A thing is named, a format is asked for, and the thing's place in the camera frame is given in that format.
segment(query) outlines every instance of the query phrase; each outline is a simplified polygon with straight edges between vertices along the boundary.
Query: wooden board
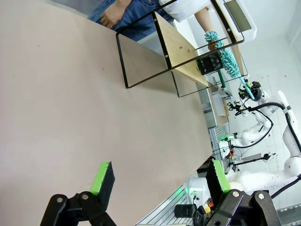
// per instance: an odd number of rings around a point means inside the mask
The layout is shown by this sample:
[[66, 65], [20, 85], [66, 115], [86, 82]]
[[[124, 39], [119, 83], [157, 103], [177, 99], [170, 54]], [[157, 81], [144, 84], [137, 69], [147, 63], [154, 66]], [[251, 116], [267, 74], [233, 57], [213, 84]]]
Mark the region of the wooden board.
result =
[[[158, 13], [156, 18], [162, 32], [164, 43], [168, 52], [171, 66], [176, 66], [187, 60], [198, 56], [196, 49]], [[183, 76], [208, 87], [206, 77], [201, 75], [197, 70], [197, 62], [192, 61], [180, 67], [175, 71], [181, 73]]]
[[102, 161], [108, 213], [134, 225], [212, 154], [197, 94], [178, 98], [169, 74], [125, 89], [115, 32], [35, 0], [0, 1], [0, 27], [2, 225], [40, 225]]
[[227, 106], [227, 101], [226, 100], [222, 100], [222, 105], [224, 107], [224, 110], [225, 110], [225, 113], [226, 113], [226, 116], [230, 116], [230, 112], [229, 112], [229, 109], [228, 109], [228, 106]]

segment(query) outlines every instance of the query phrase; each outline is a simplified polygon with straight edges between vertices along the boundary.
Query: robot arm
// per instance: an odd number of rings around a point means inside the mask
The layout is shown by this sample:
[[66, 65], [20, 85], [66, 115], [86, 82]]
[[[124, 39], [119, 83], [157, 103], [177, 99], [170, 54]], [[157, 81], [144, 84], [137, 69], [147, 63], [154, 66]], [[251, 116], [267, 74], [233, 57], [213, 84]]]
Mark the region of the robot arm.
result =
[[[253, 192], [256, 190], [274, 190], [282, 187], [290, 178], [298, 177], [301, 175], [301, 148], [298, 140], [298, 122], [296, 117], [291, 109], [288, 101], [281, 91], [277, 91], [276, 94], [268, 96], [264, 91], [259, 92], [261, 96], [258, 98], [258, 106], [255, 108], [247, 108], [248, 112], [254, 110], [259, 110], [266, 116], [271, 116], [276, 110], [281, 108], [287, 119], [287, 127], [283, 133], [283, 141], [290, 152], [290, 158], [285, 161], [284, 169], [279, 172], [261, 172], [261, 173], [248, 173], [248, 172], [236, 172], [229, 176], [229, 181], [235, 181], [240, 183], [246, 192]], [[231, 145], [233, 147], [237, 146], [246, 146], [252, 142], [258, 141], [265, 132], [257, 132], [260, 126], [263, 125], [261, 131], [266, 131], [271, 127], [271, 124], [267, 124], [267, 120], [263, 120], [263, 117], [259, 117], [259, 112], [255, 112], [256, 120], [258, 121], [257, 125], [252, 128], [245, 130], [242, 133], [240, 139], [235, 139]]]

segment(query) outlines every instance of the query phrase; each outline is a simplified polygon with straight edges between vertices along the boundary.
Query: black clamp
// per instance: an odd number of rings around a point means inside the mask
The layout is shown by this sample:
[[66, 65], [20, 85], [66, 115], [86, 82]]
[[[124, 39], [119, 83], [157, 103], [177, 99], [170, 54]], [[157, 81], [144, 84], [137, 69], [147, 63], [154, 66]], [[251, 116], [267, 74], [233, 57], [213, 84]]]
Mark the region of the black clamp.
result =
[[229, 111], [236, 110], [239, 112], [241, 105], [238, 105], [238, 104], [239, 104], [239, 102], [236, 102], [236, 101], [234, 101], [234, 105], [231, 102], [227, 103], [228, 110]]
[[281, 226], [272, 198], [266, 191], [247, 195], [230, 190], [218, 206], [207, 226]]
[[40, 226], [76, 226], [89, 221], [92, 226], [116, 226], [91, 192], [76, 193], [68, 199], [63, 194], [53, 195]]

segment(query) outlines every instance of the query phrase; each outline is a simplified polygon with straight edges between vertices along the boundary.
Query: person's arm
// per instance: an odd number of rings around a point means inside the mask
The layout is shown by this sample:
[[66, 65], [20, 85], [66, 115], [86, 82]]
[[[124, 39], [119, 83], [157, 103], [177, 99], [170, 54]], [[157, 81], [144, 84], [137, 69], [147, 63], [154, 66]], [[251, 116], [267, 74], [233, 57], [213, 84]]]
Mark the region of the person's arm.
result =
[[214, 31], [214, 27], [212, 25], [207, 7], [203, 8], [199, 12], [195, 13], [194, 16], [196, 17], [199, 25], [201, 25], [201, 27], [203, 28], [203, 30], [205, 32]]
[[121, 20], [127, 6], [132, 0], [116, 0], [101, 15], [101, 23], [103, 26], [112, 28]]

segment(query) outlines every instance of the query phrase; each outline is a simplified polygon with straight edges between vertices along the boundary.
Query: black metal frame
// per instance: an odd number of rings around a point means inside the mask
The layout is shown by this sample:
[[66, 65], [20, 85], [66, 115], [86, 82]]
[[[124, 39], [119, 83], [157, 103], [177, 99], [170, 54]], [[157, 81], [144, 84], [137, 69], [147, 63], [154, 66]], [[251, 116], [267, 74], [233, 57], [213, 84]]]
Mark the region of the black metal frame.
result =
[[[189, 93], [189, 94], [185, 94], [185, 95], [180, 96], [180, 95], [179, 95], [179, 90], [178, 90], [178, 87], [177, 87], [177, 84], [176, 84], [176, 81], [175, 81], [174, 73], [173, 73], [172, 70], [175, 69], [175, 68], [177, 68], [177, 67], [180, 67], [180, 66], [182, 66], [182, 65], [185, 65], [185, 64], [187, 64], [187, 63], [189, 63], [189, 62], [192, 62], [192, 61], [195, 61], [195, 60], [197, 60], [197, 59], [200, 59], [200, 58], [209, 56], [209, 55], [211, 55], [211, 54], [217, 53], [218, 51], [220, 51], [220, 50], [222, 50], [222, 49], [225, 49], [225, 48], [228, 48], [228, 47], [231, 47], [231, 46], [240, 44], [240, 43], [242, 43], [242, 42], [245, 41], [245, 38], [244, 38], [244, 35], [243, 35], [242, 32], [240, 32], [240, 33], [242, 34], [243, 39], [240, 40], [240, 41], [237, 41], [237, 40], [235, 39], [235, 36], [234, 36], [234, 34], [233, 34], [233, 32], [232, 32], [232, 30], [231, 30], [231, 28], [230, 28], [230, 25], [228, 24], [228, 22], [227, 22], [225, 16], [223, 15], [221, 9], [219, 8], [219, 6], [218, 6], [216, 0], [211, 0], [213, 6], [214, 6], [215, 9], [216, 9], [216, 13], [219, 15], [219, 17], [220, 17], [220, 19], [221, 19], [221, 21], [222, 21], [222, 23], [223, 23], [223, 25], [224, 25], [224, 27], [225, 27], [225, 29], [226, 29], [226, 31], [227, 31], [228, 36], [229, 36], [230, 40], [232, 41], [232, 43], [230, 43], [230, 44], [228, 44], [228, 45], [225, 45], [225, 46], [223, 46], [223, 47], [221, 47], [221, 48], [217, 48], [217, 49], [215, 49], [215, 50], [212, 50], [212, 51], [209, 51], [209, 52], [207, 52], [207, 53], [204, 53], [204, 54], [202, 54], [202, 55], [200, 55], [200, 56], [196, 56], [196, 57], [194, 57], [194, 58], [192, 58], [192, 59], [189, 59], [189, 60], [187, 60], [187, 61], [185, 61], [185, 62], [182, 62], [182, 63], [180, 63], [180, 64], [178, 64], [178, 65], [171, 66], [171, 62], [170, 62], [170, 59], [169, 59], [169, 57], [168, 57], [167, 48], [166, 48], [166, 45], [165, 45], [165, 42], [164, 42], [164, 39], [163, 39], [163, 36], [162, 36], [162, 32], [161, 32], [161, 30], [160, 30], [158, 21], [157, 21], [157, 19], [156, 19], [155, 12], [158, 11], [158, 10], [160, 10], [160, 9], [162, 9], [162, 8], [164, 8], [165, 6], [167, 6], [167, 5], [169, 5], [169, 4], [174, 3], [175, 1], [177, 1], [177, 0], [171, 0], [171, 1], [169, 1], [168, 3], [166, 3], [166, 4], [164, 4], [164, 5], [162, 5], [162, 6], [158, 7], [158, 8], [156, 8], [155, 10], [153, 10], [153, 11], [151, 11], [151, 12], [145, 14], [144, 16], [140, 17], [140, 18], [137, 19], [136, 21], [132, 22], [132, 23], [129, 24], [128, 26], [121, 28], [121, 29], [116, 33], [116, 40], [117, 40], [118, 52], [119, 52], [119, 57], [120, 57], [120, 62], [121, 62], [121, 67], [122, 67], [122, 72], [123, 72], [125, 87], [126, 87], [127, 89], [130, 89], [130, 88], [132, 88], [132, 87], [135, 87], [135, 86], [137, 86], [137, 85], [139, 85], [139, 84], [141, 84], [141, 83], [143, 83], [143, 82], [145, 82], [145, 81], [148, 81], [148, 80], [150, 80], [150, 79], [152, 79], [152, 78], [155, 78], [155, 77], [157, 77], [157, 76], [159, 76], [159, 75], [161, 75], [161, 74], [164, 74], [164, 73], [166, 73], [166, 72], [169, 72], [169, 71], [171, 71], [171, 73], [172, 73], [172, 76], [173, 76], [173, 80], [174, 80], [174, 84], [175, 84], [175, 88], [176, 88], [178, 97], [184, 97], [184, 96], [187, 96], [187, 95], [190, 95], [190, 94], [199, 92], [199, 91], [201, 91], [201, 90], [210, 88], [210, 87], [212, 87], [212, 86], [206, 87], [206, 88], [203, 88], [203, 89], [200, 89], [200, 90], [191, 92], [191, 93]], [[156, 30], [157, 30], [157, 33], [158, 33], [158, 37], [159, 37], [160, 44], [161, 44], [161, 47], [162, 47], [162, 50], [163, 50], [163, 54], [164, 54], [164, 56], [165, 56], [165, 60], [166, 60], [166, 64], [167, 64], [167, 69], [166, 69], [166, 70], [163, 70], [163, 71], [161, 71], [161, 72], [159, 72], [159, 73], [157, 73], [157, 74], [155, 74], [155, 75], [152, 75], [152, 76], [150, 76], [150, 77], [148, 77], [148, 78], [146, 78], [146, 79], [144, 79], [144, 80], [142, 80], [142, 81], [139, 81], [139, 82], [137, 82], [137, 83], [135, 83], [135, 84], [129, 86], [128, 80], [127, 80], [127, 73], [126, 73], [126, 69], [125, 69], [125, 65], [124, 65], [124, 61], [123, 61], [121, 46], [120, 46], [119, 35], [120, 35], [122, 32], [124, 32], [127, 28], [133, 26], [134, 24], [136, 24], [136, 23], [139, 22], [140, 20], [142, 20], [142, 19], [144, 19], [144, 18], [146, 18], [147, 16], [150, 16], [150, 15], [152, 15], [153, 21], [154, 21], [154, 23], [155, 23], [155, 27], [156, 27]], [[202, 47], [199, 47], [199, 48], [197, 48], [197, 49], [206, 47], [206, 46], [208, 46], [209, 44], [210, 44], [210, 43], [208, 43], [207, 45], [204, 45], [204, 46], [202, 46]]]
[[53, 195], [40, 226], [77, 226], [80, 221], [89, 221], [92, 226], [116, 226], [106, 213], [114, 181], [110, 162], [97, 193], [85, 191], [69, 199], [64, 194]]
[[281, 222], [268, 192], [256, 191], [247, 195], [232, 189], [204, 225], [281, 226]]

